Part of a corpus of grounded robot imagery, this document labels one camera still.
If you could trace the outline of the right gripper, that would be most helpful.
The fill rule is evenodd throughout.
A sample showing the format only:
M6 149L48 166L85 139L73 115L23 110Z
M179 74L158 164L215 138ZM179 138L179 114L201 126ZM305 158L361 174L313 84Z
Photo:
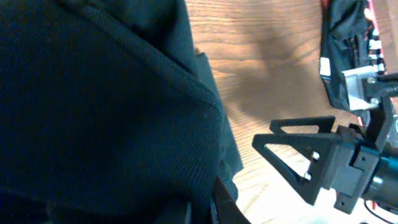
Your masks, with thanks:
M310 205L321 187L336 190L334 207L352 213L357 201L370 200L397 213L397 146L387 139L397 121L389 97L370 111L367 128L339 126L334 134L286 134L283 127L317 126L330 133L334 116L275 119L274 134L257 134L253 148Z

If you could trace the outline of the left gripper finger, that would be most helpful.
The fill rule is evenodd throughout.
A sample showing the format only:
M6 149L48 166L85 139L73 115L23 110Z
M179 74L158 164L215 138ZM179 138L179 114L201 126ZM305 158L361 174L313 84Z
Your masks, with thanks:
M212 224L250 224L241 213L222 181L217 178L211 200Z

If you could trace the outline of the black t-shirt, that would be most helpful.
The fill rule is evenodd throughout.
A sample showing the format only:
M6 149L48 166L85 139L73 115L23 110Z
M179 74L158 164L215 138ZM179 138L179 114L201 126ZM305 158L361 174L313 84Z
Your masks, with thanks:
M2 223L211 223L241 168L184 0L1 0Z

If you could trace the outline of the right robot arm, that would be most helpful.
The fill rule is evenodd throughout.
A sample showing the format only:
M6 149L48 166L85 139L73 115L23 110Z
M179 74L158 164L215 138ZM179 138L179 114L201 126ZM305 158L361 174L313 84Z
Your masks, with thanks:
M351 124L332 132L335 117L280 119L271 122L270 134L257 134L253 148L270 163L310 205L320 189L335 189L334 207L350 214L358 199L370 200L397 213L397 148L386 141L395 126L389 97L370 112L367 128ZM288 145L310 161L299 175L269 148Z

